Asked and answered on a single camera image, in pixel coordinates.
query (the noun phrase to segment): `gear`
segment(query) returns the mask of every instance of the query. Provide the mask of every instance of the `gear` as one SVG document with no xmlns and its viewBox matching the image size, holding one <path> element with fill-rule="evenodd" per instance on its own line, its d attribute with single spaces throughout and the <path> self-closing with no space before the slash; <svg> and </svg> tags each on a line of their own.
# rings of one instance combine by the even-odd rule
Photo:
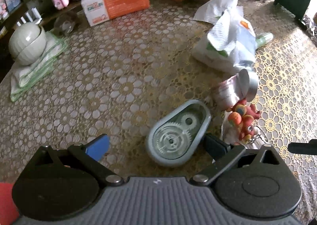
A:
<svg viewBox="0 0 317 225">
<path fill-rule="evenodd" d="M 193 130 L 198 124 L 198 118 L 193 113 L 184 113 L 180 118 L 180 124 L 187 130 Z"/>
<path fill-rule="evenodd" d="M 153 135 L 157 153 L 170 160 L 183 156 L 191 145 L 191 141 L 190 133 L 176 122 L 163 124 Z"/>
</svg>

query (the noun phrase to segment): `table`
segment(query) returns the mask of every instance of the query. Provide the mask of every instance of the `table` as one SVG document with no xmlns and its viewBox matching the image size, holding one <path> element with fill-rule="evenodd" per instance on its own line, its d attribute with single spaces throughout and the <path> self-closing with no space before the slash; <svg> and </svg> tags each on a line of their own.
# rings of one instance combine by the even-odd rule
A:
<svg viewBox="0 0 317 225">
<path fill-rule="evenodd" d="M 150 160 L 145 137 L 160 118 L 188 99 L 206 99 L 210 87 L 228 78 L 190 56 L 210 28 L 192 20 L 197 6 L 151 0 L 148 10 L 90 28 L 69 38 L 69 50 L 52 74 L 17 102 L 10 102 L 10 75 L 0 86 L 0 180 L 14 182 L 40 145 L 67 148 L 101 133 L 110 149 L 101 163 L 121 176 L 193 176 L 211 163 L 199 147 L 184 166 L 163 168 Z M 284 8 L 247 2 L 245 18 L 257 33 L 275 39 L 256 52 L 260 86 L 253 100 L 258 124 L 300 182 L 296 216 L 316 216 L 317 159 L 287 152 L 287 144 L 317 136 L 317 50 Z M 209 131 L 219 135 L 216 106 Z"/>
</svg>

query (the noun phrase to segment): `tissue box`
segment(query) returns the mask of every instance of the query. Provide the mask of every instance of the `tissue box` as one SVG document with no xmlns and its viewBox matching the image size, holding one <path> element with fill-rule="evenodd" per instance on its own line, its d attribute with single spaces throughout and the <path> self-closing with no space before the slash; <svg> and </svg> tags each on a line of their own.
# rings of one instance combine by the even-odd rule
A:
<svg viewBox="0 0 317 225">
<path fill-rule="evenodd" d="M 90 26 L 149 8 L 149 0 L 81 0 Z"/>
</svg>

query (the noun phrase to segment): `folded cloth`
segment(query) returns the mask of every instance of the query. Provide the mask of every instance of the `folded cloth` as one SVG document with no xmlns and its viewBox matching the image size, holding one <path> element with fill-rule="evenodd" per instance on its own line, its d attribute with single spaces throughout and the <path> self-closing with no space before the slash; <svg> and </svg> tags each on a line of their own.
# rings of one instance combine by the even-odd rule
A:
<svg viewBox="0 0 317 225">
<path fill-rule="evenodd" d="M 11 68 L 11 101 L 15 102 L 19 97 L 37 81 L 53 71 L 53 63 L 67 47 L 66 43 L 56 38 L 50 32 L 47 33 L 47 45 L 41 57 L 33 64 L 20 66 L 15 62 Z"/>
<path fill-rule="evenodd" d="M 45 77 L 47 74 L 51 73 L 53 68 L 53 63 L 56 59 L 53 59 L 49 65 L 46 65 L 43 69 L 39 70 L 37 75 L 32 78 L 29 83 L 23 87 L 20 88 L 15 77 L 11 76 L 11 94 L 10 99 L 12 102 L 15 102 L 19 99 L 19 97 L 26 91 L 28 91 L 32 86 L 34 86 L 37 81 L 41 80 L 43 77 Z"/>
<path fill-rule="evenodd" d="M 34 63 L 21 66 L 18 62 L 12 65 L 12 72 L 18 82 L 19 87 L 25 87 L 32 76 L 37 73 L 51 58 L 58 56 L 65 47 L 63 41 L 54 36 L 51 32 L 46 32 L 46 47 L 41 57 Z"/>
</svg>

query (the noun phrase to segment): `white candle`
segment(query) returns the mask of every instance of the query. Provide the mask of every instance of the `white candle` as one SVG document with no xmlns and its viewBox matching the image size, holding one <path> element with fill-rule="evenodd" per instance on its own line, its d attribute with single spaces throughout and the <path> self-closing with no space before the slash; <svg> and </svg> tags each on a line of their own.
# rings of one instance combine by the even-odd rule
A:
<svg viewBox="0 0 317 225">
<path fill-rule="evenodd" d="M 23 23 L 26 23 L 26 20 L 25 20 L 25 18 L 22 16 L 21 17 L 21 21 L 23 22 Z"/>
<path fill-rule="evenodd" d="M 41 18 L 41 15 L 40 15 L 39 11 L 36 8 L 32 8 L 32 12 L 33 12 L 33 14 L 35 15 L 35 17 L 37 19 Z"/>
<path fill-rule="evenodd" d="M 29 19 L 30 22 L 33 22 L 33 19 L 28 12 L 26 12 L 25 15 L 27 16 L 27 18 Z"/>
</svg>

